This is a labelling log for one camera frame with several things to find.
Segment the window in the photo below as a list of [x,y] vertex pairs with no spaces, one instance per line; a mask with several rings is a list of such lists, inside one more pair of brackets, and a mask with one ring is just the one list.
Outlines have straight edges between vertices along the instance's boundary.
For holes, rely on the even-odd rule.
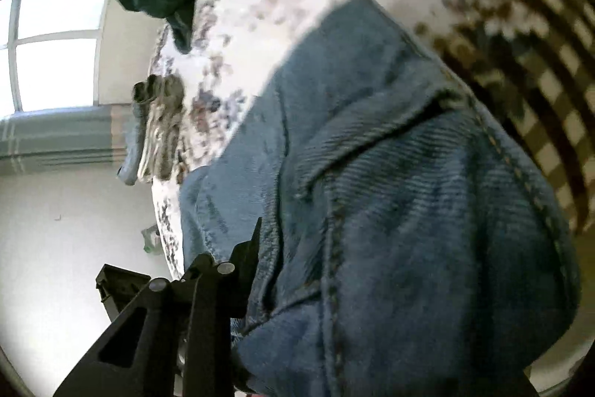
[[90,106],[105,0],[0,0],[0,117]]

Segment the floral bedsheet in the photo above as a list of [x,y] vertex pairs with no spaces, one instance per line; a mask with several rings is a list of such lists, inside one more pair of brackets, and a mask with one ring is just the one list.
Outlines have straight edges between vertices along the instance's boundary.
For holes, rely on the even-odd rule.
[[[178,191],[209,164],[274,71],[346,0],[197,0],[192,51],[167,27],[154,74],[184,81],[184,117],[169,181],[154,180],[155,212],[173,277],[183,273]],[[548,178],[577,234],[595,212],[594,0],[376,0],[432,47],[488,106]]]

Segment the stack of folded clothes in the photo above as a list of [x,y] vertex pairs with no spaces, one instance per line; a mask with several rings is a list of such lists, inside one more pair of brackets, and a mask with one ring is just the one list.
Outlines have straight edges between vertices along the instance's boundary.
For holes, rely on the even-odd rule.
[[126,138],[126,160],[118,178],[127,186],[137,180],[171,176],[180,135],[184,86],[180,77],[150,75],[132,90],[132,126]]

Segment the metal screw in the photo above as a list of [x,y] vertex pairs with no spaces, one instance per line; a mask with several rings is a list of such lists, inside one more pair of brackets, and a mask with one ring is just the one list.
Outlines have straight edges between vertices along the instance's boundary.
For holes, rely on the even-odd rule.
[[219,274],[231,274],[236,270],[233,262],[222,262],[217,266],[217,272]]
[[163,291],[165,288],[167,288],[169,284],[170,282],[165,278],[156,278],[149,283],[149,289],[159,293],[160,291]]

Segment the blue denim jeans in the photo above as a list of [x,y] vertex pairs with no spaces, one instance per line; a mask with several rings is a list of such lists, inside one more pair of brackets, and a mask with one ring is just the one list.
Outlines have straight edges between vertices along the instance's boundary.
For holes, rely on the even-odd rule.
[[575,316],[551,188],[372,0],[295,48],[180,202],[186,265],[229,257],[264,216],[233,349],[258,393],[465,395],[531,364]]

